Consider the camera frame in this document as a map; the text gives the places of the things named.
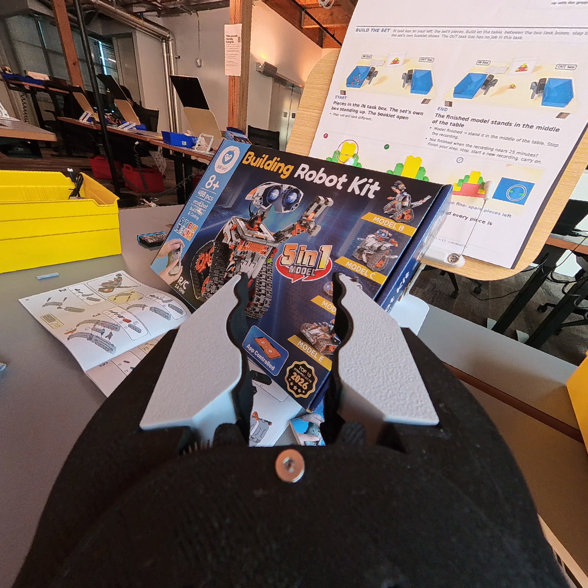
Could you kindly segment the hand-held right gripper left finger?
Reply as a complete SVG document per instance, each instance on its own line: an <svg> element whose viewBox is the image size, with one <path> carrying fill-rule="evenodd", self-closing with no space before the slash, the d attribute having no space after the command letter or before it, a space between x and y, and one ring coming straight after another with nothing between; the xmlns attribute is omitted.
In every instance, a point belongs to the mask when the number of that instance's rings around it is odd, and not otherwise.
<svg viewBox="0 0 588 588"><path fill-rule="evenodd" d="M254 388L243 340L249 278L232 277L180 327L140 426L214 433L238 423L249 433Z"/></svg>

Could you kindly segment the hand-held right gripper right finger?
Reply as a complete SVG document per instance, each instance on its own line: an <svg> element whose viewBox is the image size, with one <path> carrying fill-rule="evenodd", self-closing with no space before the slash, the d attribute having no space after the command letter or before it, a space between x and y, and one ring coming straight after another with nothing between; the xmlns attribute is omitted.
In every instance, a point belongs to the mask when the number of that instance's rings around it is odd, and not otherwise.
<svg viewBox="0 0 588 588"><path fill-rule="evenodd" d="M336 415L381 422L437 425L439 417L397 321L349 276L335 273L334 352L327 423Z"/></svg>

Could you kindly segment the white stand base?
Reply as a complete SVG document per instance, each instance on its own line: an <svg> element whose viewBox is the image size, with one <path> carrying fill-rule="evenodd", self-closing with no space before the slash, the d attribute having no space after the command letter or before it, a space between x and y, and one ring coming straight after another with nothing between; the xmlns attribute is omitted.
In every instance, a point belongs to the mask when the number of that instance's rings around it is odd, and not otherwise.
<svg viewBox="0 0 588 588"><path fill-rule="evenodd" d="M413 295L404 295L393 307L393 316L400 327L409 328L418 335L429 313L430 306Z"/></svg>

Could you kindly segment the printed cardboard sheet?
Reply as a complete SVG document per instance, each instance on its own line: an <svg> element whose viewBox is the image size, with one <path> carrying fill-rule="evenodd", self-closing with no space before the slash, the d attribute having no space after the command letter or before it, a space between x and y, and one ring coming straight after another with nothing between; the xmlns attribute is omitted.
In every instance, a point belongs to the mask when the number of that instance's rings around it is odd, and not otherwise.
<svg viewBox="0 0 588 588"><path fill-rule="evenodd" d="M320 431L323 422L324 416L318 410L290 420L290 429L296 443L301 446L324 446L325 441Z"/></svg>

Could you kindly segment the white instruction booklet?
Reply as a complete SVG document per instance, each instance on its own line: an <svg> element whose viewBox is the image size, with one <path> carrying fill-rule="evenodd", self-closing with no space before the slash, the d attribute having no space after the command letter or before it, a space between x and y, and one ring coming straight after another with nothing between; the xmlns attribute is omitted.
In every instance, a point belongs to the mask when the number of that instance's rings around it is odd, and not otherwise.
<svg viewBox="0 0 588 588"><path fill-rule="evenodd" d="M125 272L30 296L20 303L63 342L107 396L119 384L129 384L131 371L141 362L146 366L147 360L155 361L151 348L169 331L176 338L192 316L172 295ZM168 355L164 352L164 364ZM273 446L299 407L270 379L269 368L249 360L248 366L254 398L245 435L250 446ZM155 385L162 369L155 368ZM213 434L195 433L195 437L211 442Z"/></svg>

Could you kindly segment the blue robot kit box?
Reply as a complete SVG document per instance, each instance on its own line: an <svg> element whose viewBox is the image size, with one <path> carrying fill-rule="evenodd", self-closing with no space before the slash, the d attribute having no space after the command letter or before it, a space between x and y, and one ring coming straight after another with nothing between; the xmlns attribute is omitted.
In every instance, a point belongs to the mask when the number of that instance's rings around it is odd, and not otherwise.
<svg viewBox="0 0 588 588"><path fill-rule="evenodd" d="M152 263L192 307L249 278L243 347L304 408L340 340L332 275L389 311L449 207L451 187L225 140Z"/></svg>

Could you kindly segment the red bags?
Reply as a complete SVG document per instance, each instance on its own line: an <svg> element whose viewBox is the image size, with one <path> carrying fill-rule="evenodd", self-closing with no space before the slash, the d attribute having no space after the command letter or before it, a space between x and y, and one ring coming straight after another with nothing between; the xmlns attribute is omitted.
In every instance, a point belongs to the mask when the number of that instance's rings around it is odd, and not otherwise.
<svg viewBox="0 0 588 588"><path fill-rule="evenodd" d="M90 157L92 173L95 179L111 180L109 162L105 156ZM165 190L164 177L156 166L133 167L115 160L114 166L126 187L135 192L161 193Z"/></svg>

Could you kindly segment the yellow bin with bags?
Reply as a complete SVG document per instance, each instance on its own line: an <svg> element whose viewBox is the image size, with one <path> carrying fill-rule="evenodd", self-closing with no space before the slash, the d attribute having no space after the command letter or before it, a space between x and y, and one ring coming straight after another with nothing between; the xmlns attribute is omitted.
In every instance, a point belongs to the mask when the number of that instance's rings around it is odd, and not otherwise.
<svg viewBox="0 0 588 588"><path fill-rule="evenodd" d="M588 402L588 386L587 386L587 365L588 358L578 366L577 370L570 376L566 382L566 387L569 393L570 401L579 425L580 432L583 437L583 442L588 448L587 436L587 402Z"/></svg>

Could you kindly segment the blue bin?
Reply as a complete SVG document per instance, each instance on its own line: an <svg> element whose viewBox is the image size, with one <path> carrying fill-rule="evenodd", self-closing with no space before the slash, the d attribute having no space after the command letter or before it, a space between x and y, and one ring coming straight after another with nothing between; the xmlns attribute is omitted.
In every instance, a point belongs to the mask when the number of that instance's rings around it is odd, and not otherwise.
<svg viewBox="0 0 588 588"><path fill-rule="evenodd" d="M181 134L171 131L161 131L162 140L166 145L184 149L192 149L197 143L197 138L192 135Z"/></svg>

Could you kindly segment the printed instruction sheet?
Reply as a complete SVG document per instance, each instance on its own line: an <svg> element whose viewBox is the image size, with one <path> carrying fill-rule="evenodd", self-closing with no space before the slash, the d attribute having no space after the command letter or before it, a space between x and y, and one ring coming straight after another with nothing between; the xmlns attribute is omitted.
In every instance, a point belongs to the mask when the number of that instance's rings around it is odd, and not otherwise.
<svg viewBox="0 0 588 588"><path fill-rule="evenodd" d="M439 253L514 268L587 125L587 1L358 1L310 155L452 184Z"/></svg>

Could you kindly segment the black cardboard sign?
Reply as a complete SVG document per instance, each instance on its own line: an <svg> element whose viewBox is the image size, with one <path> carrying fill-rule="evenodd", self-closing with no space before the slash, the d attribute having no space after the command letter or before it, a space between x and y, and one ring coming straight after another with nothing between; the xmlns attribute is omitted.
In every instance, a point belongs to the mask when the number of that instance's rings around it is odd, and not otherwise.
<svg viewBox="0 0 588 588"><path fill-rule="evenodd" d="M170 76L187 117L188 128L195 136L207 134L214 137L213 147L217 148L223 137L217 119L210 110L197 77Z"/></svg>

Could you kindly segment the wooden display board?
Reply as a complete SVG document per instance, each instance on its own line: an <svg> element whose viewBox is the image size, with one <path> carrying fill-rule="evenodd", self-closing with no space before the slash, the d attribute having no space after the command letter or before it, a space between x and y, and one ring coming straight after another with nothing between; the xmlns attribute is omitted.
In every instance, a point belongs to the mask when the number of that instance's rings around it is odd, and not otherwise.
<svg viewBox="0 0 588 588"><path fill-rule="evenodd" d="M287 152L307 156L311 150L313 138L319 125L320 116L325 106L331 80L334 75L339 49L332 49L314 66L310 72L299 102L298 113L293 125ZM482 262L466 257L465 264L460 268L445 266L440 262L423 258L423 261L434 268L446 269L458 275L479 281L494 281L515 275L533 262L544 245L562 245L576 247L577 253L587 250L584 245L552 238L551 231L568 202L574 188L587 166L587 132L584 132L579 145L571 155L564 168L561 178L557 181L553 194L541 213L540 219L533 229L531 237L514 269Z"/></svg>

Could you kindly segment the white paper note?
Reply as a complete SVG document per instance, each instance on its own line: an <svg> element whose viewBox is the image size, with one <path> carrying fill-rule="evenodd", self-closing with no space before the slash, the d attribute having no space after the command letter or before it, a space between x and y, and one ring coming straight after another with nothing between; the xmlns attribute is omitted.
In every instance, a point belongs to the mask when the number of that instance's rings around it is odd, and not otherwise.
<svg viewBox="0 0 588 588"><path fill-rule="evenodd" d="M229 77L242 74L242 24L224 25L224 74Z"/></svg>

